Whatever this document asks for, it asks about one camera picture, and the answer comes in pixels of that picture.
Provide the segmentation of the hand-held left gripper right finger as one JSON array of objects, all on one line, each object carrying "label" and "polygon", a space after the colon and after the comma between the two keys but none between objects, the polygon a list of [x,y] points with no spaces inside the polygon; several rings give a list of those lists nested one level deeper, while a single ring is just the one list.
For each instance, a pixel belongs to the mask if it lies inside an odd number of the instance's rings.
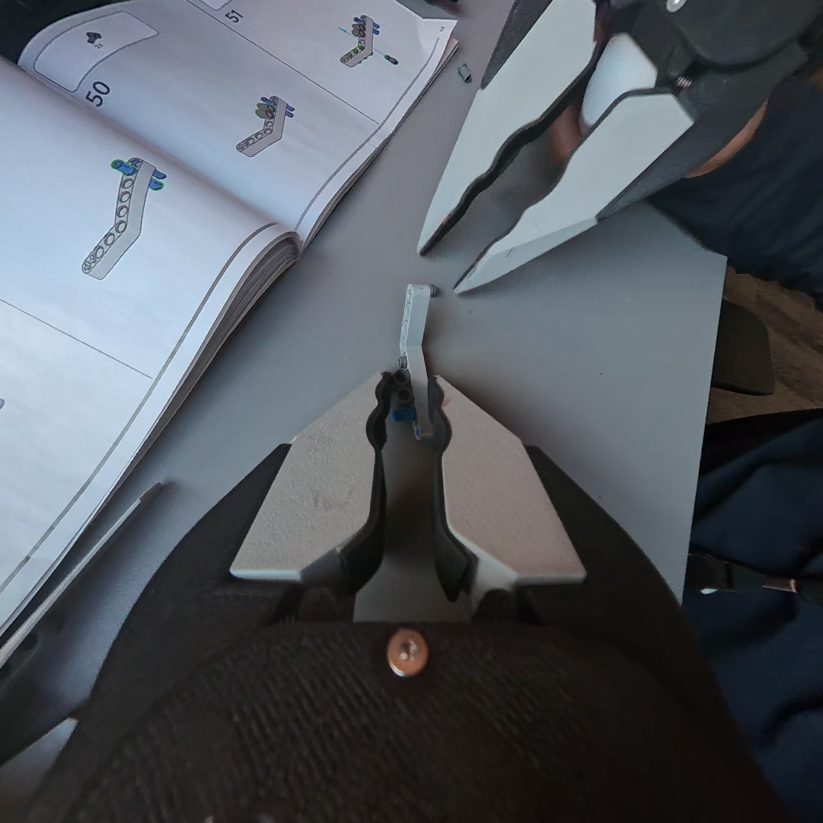
[{"label": "hand-held left gripper right finger", "polygon": [[579,584],[587,572],[520,437],[440,376],[429,381],[434,561],[449,602]]}]

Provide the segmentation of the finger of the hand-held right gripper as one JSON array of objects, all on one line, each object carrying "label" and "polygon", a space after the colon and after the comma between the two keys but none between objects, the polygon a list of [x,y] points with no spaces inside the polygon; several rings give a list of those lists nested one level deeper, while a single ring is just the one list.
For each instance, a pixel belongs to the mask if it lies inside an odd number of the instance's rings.
[{"label": "finger of the hand-held right gripper", "polygon": [[669,91],[620,97],[571,154],[550,192],[482,252],[454,291],[491,283],[595,226],[598,215],[693,123]]},{"label": "finger of the hand-held right gripper", "polygon": [[547,127],[594,62],[592,1],[513,2],[427,211],[427,254]]}]

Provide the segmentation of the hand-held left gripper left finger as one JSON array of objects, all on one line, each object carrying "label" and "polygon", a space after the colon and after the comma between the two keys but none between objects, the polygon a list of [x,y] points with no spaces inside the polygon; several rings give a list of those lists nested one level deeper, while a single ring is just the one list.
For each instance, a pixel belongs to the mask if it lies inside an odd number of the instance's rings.
[{"label": "hand-held left gripper left finger", "polygon": [[238,580],[355,595],[384,554],[388,372],[352,390],[290,443],[232,565]]}]

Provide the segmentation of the light grey bent lego beam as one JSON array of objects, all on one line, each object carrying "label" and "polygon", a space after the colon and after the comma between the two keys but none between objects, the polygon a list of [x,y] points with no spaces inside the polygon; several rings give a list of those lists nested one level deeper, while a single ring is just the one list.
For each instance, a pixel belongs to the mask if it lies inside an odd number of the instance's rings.
[{"label": "light grey bent lego beam", "polygon": [[418,440],[429,439],[432,424],[429,414],[429,376],[423,351],[423,340],[427,325],[432,285],[409,284],[399,337],[398,363],[405,369],[411,381],[417,419],[414,432]]}]

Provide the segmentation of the person's right forearm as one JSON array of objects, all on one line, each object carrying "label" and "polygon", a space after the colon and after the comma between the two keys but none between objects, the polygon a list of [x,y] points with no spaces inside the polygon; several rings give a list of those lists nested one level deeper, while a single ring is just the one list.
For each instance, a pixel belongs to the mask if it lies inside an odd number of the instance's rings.
[{"label": "person's right forearm", "polygon": [[781,83],[734,156],[650,202],[738,273],[802,292],[821,310],[821,77]]}]

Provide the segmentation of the lego instruction booklet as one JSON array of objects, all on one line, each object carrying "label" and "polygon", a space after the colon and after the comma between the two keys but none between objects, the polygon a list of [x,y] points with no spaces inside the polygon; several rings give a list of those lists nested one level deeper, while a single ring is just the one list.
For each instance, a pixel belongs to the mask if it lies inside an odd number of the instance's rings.
[{"label": "lego instruction booklet", "polygon": [[400,2],[2,2],[2,633],[456,26]]}]

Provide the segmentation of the person's right hand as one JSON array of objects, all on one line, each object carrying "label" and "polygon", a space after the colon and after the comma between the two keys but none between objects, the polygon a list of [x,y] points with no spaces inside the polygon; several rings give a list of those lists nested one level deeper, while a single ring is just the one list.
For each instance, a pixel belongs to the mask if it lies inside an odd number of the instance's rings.
[{"label": "person's right hand", "polygon": [[[765,116],[768,103],[767,99],[731,141],[705,163],[691,170],[686,179],[695,179],[712,173],[735,157],[753,139]],[[580,107],[570,105],[560,114],[547,130],[547,139],[554,159],[560,164],[566,163],[582,140]]]}]

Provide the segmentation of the thin grey flat board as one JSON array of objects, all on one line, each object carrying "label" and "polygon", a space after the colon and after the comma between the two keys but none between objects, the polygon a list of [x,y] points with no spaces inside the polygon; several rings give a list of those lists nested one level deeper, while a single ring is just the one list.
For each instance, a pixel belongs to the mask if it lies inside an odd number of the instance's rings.
[{"label": "thin grey flat board", "polygon": [[16,650],[24,643],[55,603],[74,584],[75,580],[85,573],[98,555],[102,554],[127,528],[132,526],[164,486],[165,483],[157,482],[146,489],[82,557],[76,560],[66,571],[56,572],[51,577],[51,580],[56,580],[56,583],[48,583],[45,594],[37,594],[35,603],[26,606],[21,616],[15,618],[12,624],[13,630],[3,635],[1,647],[2,667],[9,663]]}]

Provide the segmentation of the person's navy clothing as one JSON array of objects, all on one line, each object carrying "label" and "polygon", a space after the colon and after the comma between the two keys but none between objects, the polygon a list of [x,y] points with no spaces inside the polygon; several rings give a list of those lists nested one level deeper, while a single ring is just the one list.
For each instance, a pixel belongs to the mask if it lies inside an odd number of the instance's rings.
[{"label": "person's navy clothing", "polygon": [[821,409],[706,428],[683,607],[797,821],[822,818]]}]

